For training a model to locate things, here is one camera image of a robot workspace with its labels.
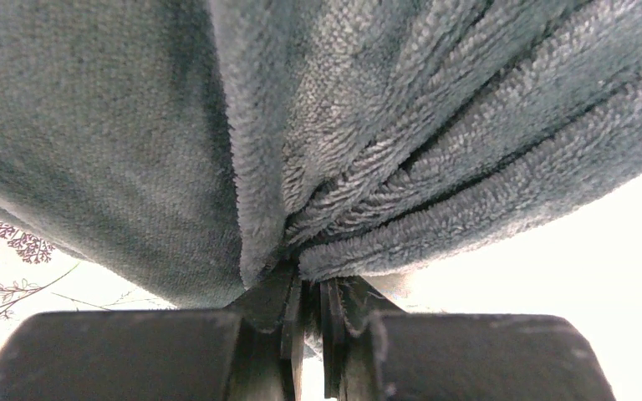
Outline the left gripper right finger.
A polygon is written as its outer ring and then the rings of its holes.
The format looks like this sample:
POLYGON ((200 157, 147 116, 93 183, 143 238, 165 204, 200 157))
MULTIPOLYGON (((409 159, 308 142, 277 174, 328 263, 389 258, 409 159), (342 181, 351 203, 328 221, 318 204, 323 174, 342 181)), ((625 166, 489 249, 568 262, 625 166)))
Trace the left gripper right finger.
POLYGON ((360 277, 320 285, 325 393, 339 400, 581 400, 614 393, 550 315, 410 313, 360 277))

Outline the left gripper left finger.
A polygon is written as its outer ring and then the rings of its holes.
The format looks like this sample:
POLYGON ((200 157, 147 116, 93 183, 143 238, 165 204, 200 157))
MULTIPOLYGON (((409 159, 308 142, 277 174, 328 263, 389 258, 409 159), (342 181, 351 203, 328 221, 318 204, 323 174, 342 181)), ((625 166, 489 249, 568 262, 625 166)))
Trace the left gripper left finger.
POLYGON ((0 352, 0 400, 296 400, 302 292, 280 266, 219 309, 34 315, 0 352))

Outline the grey plush pillowcase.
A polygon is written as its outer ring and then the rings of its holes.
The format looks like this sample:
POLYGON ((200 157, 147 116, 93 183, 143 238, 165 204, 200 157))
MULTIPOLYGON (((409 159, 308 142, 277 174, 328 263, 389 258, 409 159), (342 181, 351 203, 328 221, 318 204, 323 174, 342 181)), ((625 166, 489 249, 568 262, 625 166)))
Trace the grey plush pillowcase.
POLYGON ((0 221, 184 307, 642 173, 642 1, 0 1, 0 221))

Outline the white pillow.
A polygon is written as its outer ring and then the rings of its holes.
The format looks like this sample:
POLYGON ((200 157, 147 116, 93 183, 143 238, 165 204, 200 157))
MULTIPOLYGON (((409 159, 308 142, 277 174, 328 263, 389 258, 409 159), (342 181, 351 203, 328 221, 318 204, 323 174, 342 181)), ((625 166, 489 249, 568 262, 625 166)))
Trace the white pillow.
POLYGON ((564 317, 616 398, 642 400, 642 175, 544 226, 371 283, 412 312, 564 317))

